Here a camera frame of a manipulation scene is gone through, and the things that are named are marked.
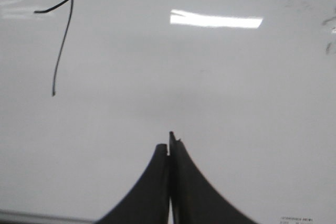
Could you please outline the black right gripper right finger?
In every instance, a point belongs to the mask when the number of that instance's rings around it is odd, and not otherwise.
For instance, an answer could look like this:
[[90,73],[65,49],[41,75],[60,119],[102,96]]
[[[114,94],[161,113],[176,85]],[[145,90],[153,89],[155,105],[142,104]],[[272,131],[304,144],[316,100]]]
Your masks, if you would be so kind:
[[255,223],[223,198],[170,132],[170,185],[174,223]]

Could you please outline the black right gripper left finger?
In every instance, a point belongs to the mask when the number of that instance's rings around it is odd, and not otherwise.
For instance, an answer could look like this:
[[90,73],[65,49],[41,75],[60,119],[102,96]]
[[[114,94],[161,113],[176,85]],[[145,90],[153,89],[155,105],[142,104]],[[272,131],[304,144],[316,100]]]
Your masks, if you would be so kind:
[[97,223],[168,223],[169,173],[167,145],[158,144],[133,188]]

